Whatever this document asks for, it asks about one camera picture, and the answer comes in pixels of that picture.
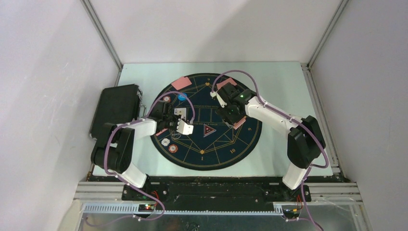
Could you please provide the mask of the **red poker chip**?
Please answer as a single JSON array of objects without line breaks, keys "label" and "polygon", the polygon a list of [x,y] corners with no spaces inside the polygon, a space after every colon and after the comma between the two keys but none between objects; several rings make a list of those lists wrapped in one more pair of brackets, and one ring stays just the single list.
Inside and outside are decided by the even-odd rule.
[{"label": "red poker chip", "polygon": [[178,147],[175,144],[171,144],[168,148],[170,153],[176,153],[178,151]]},{"label": "red poker chip", "polygon": [[164,96],[163,97],[163,101],[165,101],[165,102],[167,102],[167,103],[170,103],[171,102],[171,97],[170,96]]}]

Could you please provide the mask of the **blue small blind button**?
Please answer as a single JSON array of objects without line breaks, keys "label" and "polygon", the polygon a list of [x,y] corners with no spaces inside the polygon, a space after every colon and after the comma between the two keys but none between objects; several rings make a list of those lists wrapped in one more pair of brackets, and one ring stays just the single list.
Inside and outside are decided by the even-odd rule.
[{"label": "blue small blind button", "polygon": [[183,102],[187,100],[187,95],[185,93],[180,93],[178,94],[177,98],[179,101]]}]

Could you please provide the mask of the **red playing card deck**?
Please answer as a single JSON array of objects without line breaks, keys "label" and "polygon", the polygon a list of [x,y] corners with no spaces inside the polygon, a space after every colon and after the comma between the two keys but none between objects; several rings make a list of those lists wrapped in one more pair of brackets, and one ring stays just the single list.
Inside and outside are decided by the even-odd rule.
[{"label": "red playing card deck", "polygon": [[244,116],[241,120],[238,122],[234,123],[233,128],[238,129],[240,126],[242,126],[246,121],[246,116]]}]

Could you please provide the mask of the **white poker chip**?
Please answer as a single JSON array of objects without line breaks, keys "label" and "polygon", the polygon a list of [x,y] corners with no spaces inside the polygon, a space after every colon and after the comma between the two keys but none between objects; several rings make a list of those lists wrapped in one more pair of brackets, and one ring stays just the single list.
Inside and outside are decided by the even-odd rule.
[{"label": "white poker chip", "polygon": [[170,139],[168,139],[168,138],[162,139],[162,140],[161,140],[161,144],[162,144],[164,147],[167,147],[167,146],[170,144]]}]

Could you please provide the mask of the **single red playing card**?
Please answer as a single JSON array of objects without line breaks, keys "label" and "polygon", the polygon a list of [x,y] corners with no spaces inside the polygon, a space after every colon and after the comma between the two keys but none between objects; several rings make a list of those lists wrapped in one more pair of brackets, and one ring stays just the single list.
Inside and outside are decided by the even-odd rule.
[{"label": "single red playing card", "polygon": [[180,77],[171,83],[171,86],[174,87],[176,90],[183,89],[188,87],[192,84],[188,77]]}]

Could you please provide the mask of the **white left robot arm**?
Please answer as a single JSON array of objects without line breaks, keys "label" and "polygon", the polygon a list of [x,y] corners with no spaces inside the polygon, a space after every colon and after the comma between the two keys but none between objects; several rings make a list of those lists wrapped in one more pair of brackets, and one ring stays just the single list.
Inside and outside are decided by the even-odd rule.
[{"label": "white left robot arm", "polygon": [[140,200],[151,197],[152,187],[146,184],[148,175],[132,163],[133,146],[137,139],[155,135],[163,130],[177,130],[185,122],[185,114],[177,115],[169,103],[159,101],[144,118],[116,125],[105,123],[96,140],[90,160],[107,170],[107,174],[124,179],[133,185],[133,193]]}]

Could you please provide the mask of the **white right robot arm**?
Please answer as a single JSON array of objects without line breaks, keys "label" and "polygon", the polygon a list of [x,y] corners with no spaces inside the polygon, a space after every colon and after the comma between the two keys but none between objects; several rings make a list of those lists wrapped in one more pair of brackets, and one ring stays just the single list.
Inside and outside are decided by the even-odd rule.
[{"label": "white right robot arm", "polygon": [[229,126],[238,127],[246,118],[254,118],[271,126],[287,139],[289,167],[282,178],[280,196],[292,201],[299,195],[298,186],[312,162],[325,150],[326,143],[316,118],[290,115],[264,101],[250,89],[239,90],[231,83],[212,90],[210,96],[219,103],[216,113]]}]

